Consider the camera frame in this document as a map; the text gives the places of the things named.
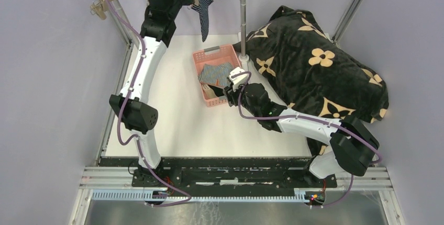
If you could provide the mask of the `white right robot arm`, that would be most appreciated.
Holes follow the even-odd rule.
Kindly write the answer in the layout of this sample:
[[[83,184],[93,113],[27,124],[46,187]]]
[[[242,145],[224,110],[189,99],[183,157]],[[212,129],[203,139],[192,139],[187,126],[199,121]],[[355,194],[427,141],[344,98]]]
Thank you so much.
[[[296,133],[324,144],[321,155],[314,155],[302,173],[303,182],[316,187],[332,174],[347,172],[363,176],[373,163],[379,143],[355,117],[329,119],[301,114],[270,100],[262,84],[252,83],[224,88],[230,106],[246,109],[251,120],[262,128],[280,133]]]

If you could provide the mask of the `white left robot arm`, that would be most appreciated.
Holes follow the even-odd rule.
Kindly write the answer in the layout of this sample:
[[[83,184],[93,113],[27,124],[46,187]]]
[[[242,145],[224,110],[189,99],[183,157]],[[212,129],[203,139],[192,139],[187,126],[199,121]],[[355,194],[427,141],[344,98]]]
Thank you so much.
[[[144,21],[135,30],[123,21],[139,41],[139,48],[127,82],[120,92],[111,95],[109,104],[117,116],[117,137],[121,145],[135,140],[139,165],[147,168],[145,180],[157,187],[165,173],[158,169],[161,155],[154,136],[158,111],[149,106],[149,93],[157,67],[170,45],[176,30],[175,19],[184,6],[193,0],[148,0]]]

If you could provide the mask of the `grey striped underwear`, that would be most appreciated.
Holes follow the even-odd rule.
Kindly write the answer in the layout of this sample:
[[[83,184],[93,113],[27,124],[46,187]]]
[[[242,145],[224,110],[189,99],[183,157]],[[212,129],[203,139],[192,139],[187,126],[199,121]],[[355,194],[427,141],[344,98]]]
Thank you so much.
[[[204,64],[198,80],[202,84],[224,88],[230,84],[228,75],[233,69],[234,67],[229,62],[219,65]]]

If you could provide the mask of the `black underwear beige waistband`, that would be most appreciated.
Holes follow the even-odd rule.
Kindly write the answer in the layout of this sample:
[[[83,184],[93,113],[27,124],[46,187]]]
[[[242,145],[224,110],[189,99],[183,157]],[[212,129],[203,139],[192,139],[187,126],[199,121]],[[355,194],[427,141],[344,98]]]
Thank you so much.
[[[226,99],[222,88],[209,84],[201,84],[205,99],[221,98]]]

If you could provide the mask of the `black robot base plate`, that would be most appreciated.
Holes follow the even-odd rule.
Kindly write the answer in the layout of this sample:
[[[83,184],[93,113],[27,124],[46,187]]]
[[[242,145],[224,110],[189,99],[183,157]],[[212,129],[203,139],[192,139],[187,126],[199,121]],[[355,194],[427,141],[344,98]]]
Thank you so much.
[[[163,187],[167,182],[192,197],[290,197],[294,189],[319,191],[337,187],[334,174],[317,179],[309,157],[163,157],[153,176],[142,166],[133,187]]]

